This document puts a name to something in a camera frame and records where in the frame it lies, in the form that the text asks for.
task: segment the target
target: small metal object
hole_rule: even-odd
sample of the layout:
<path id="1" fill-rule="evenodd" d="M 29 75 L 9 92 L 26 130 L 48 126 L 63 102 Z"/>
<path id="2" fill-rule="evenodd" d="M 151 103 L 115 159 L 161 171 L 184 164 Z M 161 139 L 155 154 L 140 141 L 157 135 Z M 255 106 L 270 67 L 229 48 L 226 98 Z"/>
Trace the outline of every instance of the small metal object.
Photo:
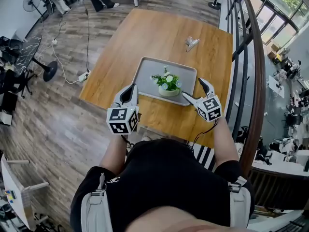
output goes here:
<path id="1" fill-rule="evenodd" d="M 199 39 L 194 40 L 191 36 L 186 39 L 185 44 L 188 46 L 187 52 L 189 52 L 197 43 L 199 42 Z"/>

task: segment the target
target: green leaves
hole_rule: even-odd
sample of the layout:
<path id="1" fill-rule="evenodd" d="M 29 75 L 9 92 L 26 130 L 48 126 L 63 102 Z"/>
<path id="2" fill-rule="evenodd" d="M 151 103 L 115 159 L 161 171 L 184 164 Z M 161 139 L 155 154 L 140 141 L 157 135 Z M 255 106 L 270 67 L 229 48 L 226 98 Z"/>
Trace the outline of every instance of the green leaves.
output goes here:
<path id="1" fill-rule="evenodd" d="M 172 80 L 170 82 L 167 81 L 167 77 L 171 76 Z M 152 75 L 151 78 L 153 80 L 157 80 L 157 84 L 158 86 L 162 86 L 164 83 L 166 83 L 168 85 L 167 90 L 172 91 L 172 90 L 176 90 L 179 89 L 176 85 L 177 82 L 179 80 L 179 77 L 176 75 L 171 74 L 166 67 L 164 67 L 164 76 L 161 76 L 159 74 L 157 75 Z"/>

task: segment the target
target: wooden handrail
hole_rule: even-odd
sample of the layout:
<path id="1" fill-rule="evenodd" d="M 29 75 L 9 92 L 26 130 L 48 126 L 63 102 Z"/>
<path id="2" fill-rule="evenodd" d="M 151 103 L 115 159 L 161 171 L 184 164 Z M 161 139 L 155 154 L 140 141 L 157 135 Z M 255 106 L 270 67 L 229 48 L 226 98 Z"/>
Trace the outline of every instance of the wooden handrail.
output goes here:
<path id="1" fill-rule="evenodd" d="M 251 165 L 255 156 L 258 141 L 262 131 L 265 96 L 266 96 L 266 79 L 265 79 L 265 58 L 263 51 L 263 43 L 261 38 L 260 29 L 257 23 L 255 12 L 250 0 L 244 0 L 249 20 L 251 22 L 251 30 L 253 34 L 254 43 L 254 58 L 255 58 L 255 82 L 254 82 L 254 95 L 253 105 L 249 124 L 248 138 L 244 145 L 240 165 L 245 175 L 249 174 Z"/>

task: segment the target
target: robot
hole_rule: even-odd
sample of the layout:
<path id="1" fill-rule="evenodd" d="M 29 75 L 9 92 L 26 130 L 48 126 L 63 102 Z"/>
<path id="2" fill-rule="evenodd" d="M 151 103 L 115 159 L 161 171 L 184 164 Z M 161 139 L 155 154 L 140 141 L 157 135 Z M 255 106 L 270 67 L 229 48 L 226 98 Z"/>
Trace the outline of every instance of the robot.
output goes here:
<path id="1" fill-rule="evenodd" d="M 194 98 L 186 92 L 183 97 L 193 105 L 198 115 L 205 121 L 212 122 L 222 116 L 222 108 L 218 96 L 215 95 L 213 86 L 206 80 L 199 78 L 206 97 Z M 112 134 L 130 135 L 137 130 L 139 122 L 138 107 L 139 91 L 136 84 L 124 87 L 120 90 L 107 110 L 106 122 Z"/>

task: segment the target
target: staircase railing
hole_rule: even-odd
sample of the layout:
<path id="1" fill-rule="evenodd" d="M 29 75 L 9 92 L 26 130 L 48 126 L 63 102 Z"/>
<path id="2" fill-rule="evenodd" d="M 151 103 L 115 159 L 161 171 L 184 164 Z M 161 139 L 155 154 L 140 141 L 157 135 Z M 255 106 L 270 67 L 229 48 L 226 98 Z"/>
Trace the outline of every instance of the staircase railing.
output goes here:
<path id="1" fill-rule="evenodd" d="M 242 7 L 242 1 L 247 7 L 249 19 L 245 21 L 244 10 Z M 255 63 L 255 81 L 254 81 L 254 94 L 253 94 L 253 106 L 249 125 L 249 134 L 244 145 L 240 163 L 243 171 L 248 175 L 254 156 L 257 149 L 260 133 L 263 124 L 263 115 L 265 107 L 265 59 L 263 51 L 263 43 L 261 38 L 260 29 L 257 23 L 255 12 L 250 0 L 227 0 L 227 32 L 235 34 L 236 37 L 236 50 L 233 53 L 234 62 L 234 74 L 232 81 L 232 88 L 230 93 L 229 104 L 226 113 L 226 119 L 229 121 L 234 97 L 236 90 L 236 82 L 239 69 L 239 55 L 243 52 L 243 73 L 241 82 L 241 92 L 239 106 L 237 110 L 237 116 L 235 125 L 233 127 L 232 136 L 234 140 L 237 137 L 237 133 L 240 127 L 243 108 L 245 104 L 246 88 L 247 88 L 247 71 L 248 71 L 248 45 L 251 41 L 254 44 L 254 63 Z M 239 42 L 239 14 L 241 22 L 241 32 L 243 35 L 242 42 Z"/>

